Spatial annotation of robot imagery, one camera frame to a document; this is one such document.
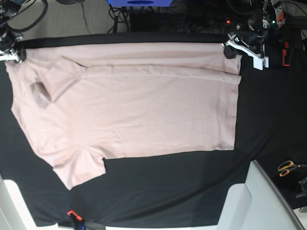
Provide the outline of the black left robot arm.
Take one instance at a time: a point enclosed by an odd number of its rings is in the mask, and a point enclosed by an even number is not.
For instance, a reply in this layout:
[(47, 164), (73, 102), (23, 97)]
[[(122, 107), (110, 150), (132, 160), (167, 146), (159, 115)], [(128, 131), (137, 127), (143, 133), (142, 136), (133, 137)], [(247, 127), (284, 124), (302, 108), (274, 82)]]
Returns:
[(227, 59), (243, 52), (253, 59), (253, 68), (263, 70), (269, 67), (265, 42), (285, 24), (283, 4), (279, 0), (251, 0), (250, 5), (255, 7), (245, 13), (250, 17), (236, 24), (236, 29), (228, 34), (228, 40), (222, 46)]

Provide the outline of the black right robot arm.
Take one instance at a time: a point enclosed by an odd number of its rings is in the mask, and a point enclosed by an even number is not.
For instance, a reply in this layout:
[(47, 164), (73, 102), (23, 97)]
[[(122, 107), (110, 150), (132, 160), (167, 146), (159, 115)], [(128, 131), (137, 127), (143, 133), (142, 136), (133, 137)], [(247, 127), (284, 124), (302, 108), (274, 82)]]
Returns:
[(43, 0), (43, 10), (39, 17), (29, 26), (16, 29), (8, 22), (34, 5), (34, 0), (2, 0), (0, 2), (0, 60), (21, 63), (26, 59), (26, 52), (18, 43), (23, 40), (23, 33), (35, 27), (46, 15), (48, 2)]

